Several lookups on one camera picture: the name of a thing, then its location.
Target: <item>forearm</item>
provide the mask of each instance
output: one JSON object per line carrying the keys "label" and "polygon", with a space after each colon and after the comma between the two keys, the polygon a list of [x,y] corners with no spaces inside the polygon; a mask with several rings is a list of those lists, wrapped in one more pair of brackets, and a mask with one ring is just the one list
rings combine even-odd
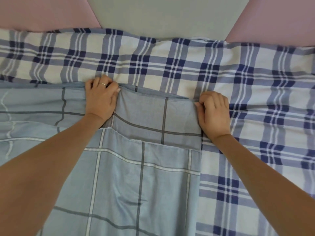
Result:
{"label": "forearm", "polygon": [[232,135],[215,139],[250,196],[279,235],[315,235],[315,200],[254,156]]}
{"label": "forearm", "polygon": [[6,179],[0,185],[0,228],[7,229],[0,230],[1,235],[34,235],[41,228],[63,183],[101,125],[94,118],[83,117],[0,167],[0,179]]}

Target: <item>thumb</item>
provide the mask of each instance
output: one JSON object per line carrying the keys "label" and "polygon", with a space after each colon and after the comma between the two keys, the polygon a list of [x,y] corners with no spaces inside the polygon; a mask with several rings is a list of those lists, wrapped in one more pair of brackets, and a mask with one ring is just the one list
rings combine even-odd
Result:
{"label": "thumb", "polygon": [[120,92],[120,88],[116,89],[116,91],[113,93],[112,95],[112,101],[111,101],[111,107],[115,108],[116,107],[116,103],[117,103],[117,96],[118,93]]}
{"label": "thumb", "polygon": [[198,114],[198,121],[199,121],[199,125],[201,126],[201,128],[203,129],[204,125],[205,125],[205,113],[204,113],[204,107],[202,106],[201,103],[196,102],[195,106],[197,107],[197,114]]}

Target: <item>skin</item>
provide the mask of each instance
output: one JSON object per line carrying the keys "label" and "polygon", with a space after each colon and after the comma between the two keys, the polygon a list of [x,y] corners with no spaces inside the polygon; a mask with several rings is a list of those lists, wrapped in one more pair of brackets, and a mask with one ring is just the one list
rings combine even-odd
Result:
{"label": "skin", "polygon": [[[0,167],[0,179],[5,179],[0,184],[0,235],[38,232],[84,148],[113,114],[119,90],[107,76],[89,80],[86,114],[79,122]],[[315,235],[315,200],[231,135],[227,98],[205,92],[196,107],[201,128],[227,157],[277,233]]]}

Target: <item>gray blanket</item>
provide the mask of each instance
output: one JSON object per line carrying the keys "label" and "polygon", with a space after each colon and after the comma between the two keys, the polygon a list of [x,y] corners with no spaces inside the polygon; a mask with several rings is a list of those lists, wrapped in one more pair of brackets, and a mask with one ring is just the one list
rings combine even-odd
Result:
{"label": "gray blanket", "polygon": [[[0,164],[84,115],[80,83],[2,83],[0,99]],[[200,147],[192,101],[122,86],[38,235],[194,235]]]}

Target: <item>pink wall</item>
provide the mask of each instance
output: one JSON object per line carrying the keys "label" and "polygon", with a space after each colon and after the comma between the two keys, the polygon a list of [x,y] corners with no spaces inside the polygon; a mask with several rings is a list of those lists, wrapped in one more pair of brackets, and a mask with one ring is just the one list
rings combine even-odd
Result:
{"label": "pink wall", "polygon": [[0,0],[0,28],[47,31],[100,27],[87,0]]}
{"label": "pink wall", "polygon": [[315,0],[250,0],[226,41],[315,46]]}

